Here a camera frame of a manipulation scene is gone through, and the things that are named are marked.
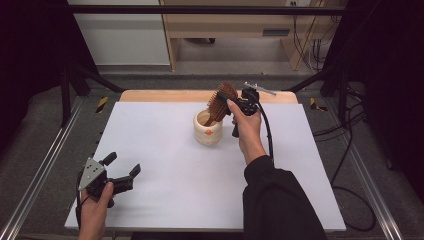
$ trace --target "black curtain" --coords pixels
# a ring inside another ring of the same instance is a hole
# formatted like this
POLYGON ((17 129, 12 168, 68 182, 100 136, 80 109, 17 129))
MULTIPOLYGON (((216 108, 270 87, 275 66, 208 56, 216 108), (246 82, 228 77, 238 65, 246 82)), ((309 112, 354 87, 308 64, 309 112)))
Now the black curtain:
MULTIPOLYGON (((350 2, 370 9, 376 1, 350 2)), ((365 85, 364 108, 386 151, 388 163, 404 172, 424 202, 423 14, 421 0, 380 1, 361 29, 344 69, 349 73, 349 81, 365 85)), ((357 19, 342 19, 327 65, 339 60, 338 54, 357 29, 357 19)))
MULTIPOLYGON (((0 151, 25 117, 30 98, 59 86, 65 66, 79 64, 98 74, 71 12, 49 11, 36 0, 2 0, 1 6, 0 151)), ((71 76, 72 82, 85 83, 84 76, 71 76)))

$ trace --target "wooden hairbrush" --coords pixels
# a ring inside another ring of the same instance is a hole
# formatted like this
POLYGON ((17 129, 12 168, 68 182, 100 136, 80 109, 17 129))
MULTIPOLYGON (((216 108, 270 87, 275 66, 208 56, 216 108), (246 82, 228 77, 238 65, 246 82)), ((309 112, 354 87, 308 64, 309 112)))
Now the wooden hairbrush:
POLYGON ((216 91, 208 102, 208 112, 210 117, 205 123, 205 127, 209 127, 214 121, 220 122, 224 119, 225 115, 230 115, 227 99, 236 101, 238 94, 236 89, 230 83, 219 84, 218 91, 216 91))

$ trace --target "aluminum rail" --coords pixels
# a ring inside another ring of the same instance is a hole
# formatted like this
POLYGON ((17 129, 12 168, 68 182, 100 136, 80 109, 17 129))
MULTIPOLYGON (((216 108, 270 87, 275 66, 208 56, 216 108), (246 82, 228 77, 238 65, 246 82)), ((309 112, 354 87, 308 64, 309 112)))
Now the aluminum rail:
POLYGON ((24 196, 19 202, 18 206, 15 209, 15 212, 10 217, 8 223, 3 228, 0 233, 1 240, 13 240, 18 236, 19 230, 21 229, 29 211, 31 210, 45 180, 47 179, 53 164, 55 163, 57 156, 60 153, 63 145, 68 138, 68 135, 74 126, 76 119, 81 111, 84 98, 77 97, 74 102, 72 115, 66 126, 62 127, 54 140, 53 144, 50 146, 49 151, 44 157, 43 162, 38 168, 37 173, 32 179, 30 185, 28 186, 24 196))
MULTIPOLYGON (((325 99, 327 106, 329 107, 330 113, 332 114, 334 120, 338 122, 336 103, 334 99, 327 98, 325 99)), ((349 142, 349 133, 343 134, 343 140, 346 146, 349 142)), ((352 157, 353 167, 358 174, 358 178, 362 184, 365 194, 367 195, 368 201, 372 206, 374 213, 380 223, 381 229, 386 235, 388 240, 403 240, 403 236, 399 230, 399 227, 396 224, 396 221, 393 219, 390 210, 384 201, 383 196, 378 190, 377 184, 371 176, 371 173, 368 171, 365 166, 364 161, 362 160, 361 155, 359 154, 358 149, 356 148, 354 142, 350 146, 350 154, 352 157)))
POLYGON ((344 7, 262 7, 194 5, 62 5, 46 4, 54 11, 89 14, 233 14, 233 15, 316 15, 344 16, 361 14, 361 9, 344 7))

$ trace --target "wall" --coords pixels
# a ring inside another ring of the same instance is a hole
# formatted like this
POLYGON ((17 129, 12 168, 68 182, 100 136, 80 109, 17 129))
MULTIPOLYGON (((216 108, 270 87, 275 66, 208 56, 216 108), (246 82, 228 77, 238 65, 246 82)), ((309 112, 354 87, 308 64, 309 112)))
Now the wall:
MULTIPOLYGON (((71 5, 158 5, 155 0, 68 0, 71 5)), ((75 14, 96 65, 169 65, 161 15, 75 14)))

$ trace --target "white cup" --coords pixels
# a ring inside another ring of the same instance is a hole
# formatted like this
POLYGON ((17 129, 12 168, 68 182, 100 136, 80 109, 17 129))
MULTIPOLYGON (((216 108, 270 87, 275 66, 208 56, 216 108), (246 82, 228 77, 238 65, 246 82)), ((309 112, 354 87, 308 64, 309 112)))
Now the white cup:
POLYGON ((194 115, 193 126, 196 140, 203 145, 214 145, 222 138, 222 121, 211 123, 211 126, 205 127, 209 119, 208 110, 203 110, 194 115))

